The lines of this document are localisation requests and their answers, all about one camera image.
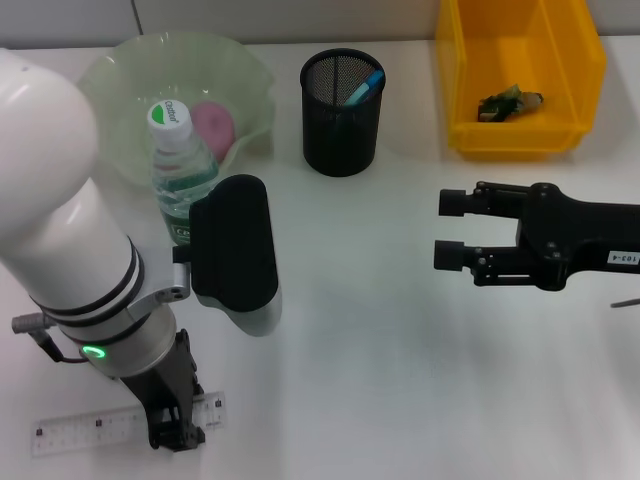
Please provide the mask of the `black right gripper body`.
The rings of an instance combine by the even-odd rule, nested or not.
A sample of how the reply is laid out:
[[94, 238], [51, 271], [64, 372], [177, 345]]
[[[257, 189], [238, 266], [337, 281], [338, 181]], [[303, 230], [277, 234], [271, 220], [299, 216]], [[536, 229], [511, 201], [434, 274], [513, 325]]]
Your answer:
[[639, 207], [573, 199], [536, 183], [520, 217], [520, 239], [534, 254], [534, 285], [560, 291], [585, 271], [639, 272]]

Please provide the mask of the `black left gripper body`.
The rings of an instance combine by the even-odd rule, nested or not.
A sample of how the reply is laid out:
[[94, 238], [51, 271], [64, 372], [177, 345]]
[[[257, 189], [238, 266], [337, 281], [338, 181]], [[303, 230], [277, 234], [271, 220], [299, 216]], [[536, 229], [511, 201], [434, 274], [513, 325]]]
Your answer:
[[168, 353], [153, 367], [122, 382], [142, 403], [152, 425], [162, 421], [164, 410], [173, 421], [191, 424], [198, 379], [188, 332], [177, 332]]

